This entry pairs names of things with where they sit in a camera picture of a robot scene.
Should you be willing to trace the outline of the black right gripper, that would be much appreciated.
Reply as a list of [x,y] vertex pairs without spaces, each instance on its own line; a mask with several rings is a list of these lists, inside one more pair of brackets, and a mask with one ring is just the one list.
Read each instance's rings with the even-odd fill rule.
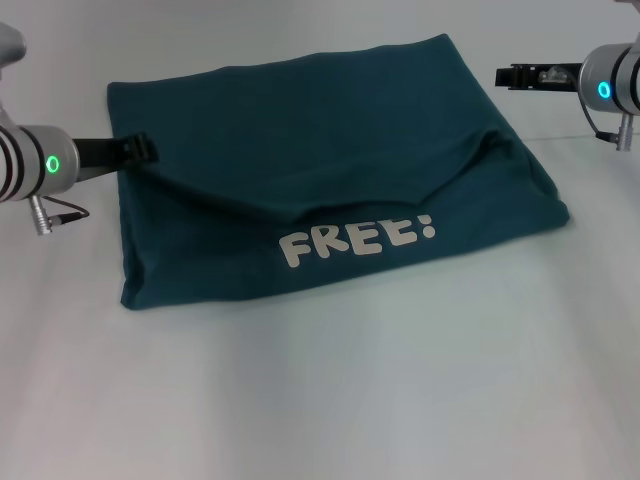
[[512,64],[495,73],[495,86],[509,90],[575,93],[581,63]]

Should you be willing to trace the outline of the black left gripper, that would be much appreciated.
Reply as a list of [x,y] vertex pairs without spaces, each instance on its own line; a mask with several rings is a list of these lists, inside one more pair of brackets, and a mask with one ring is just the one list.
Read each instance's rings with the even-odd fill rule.
[[153,141],[144,133],[112,139],[74,139],[79,156],[77,181],[158,161]]

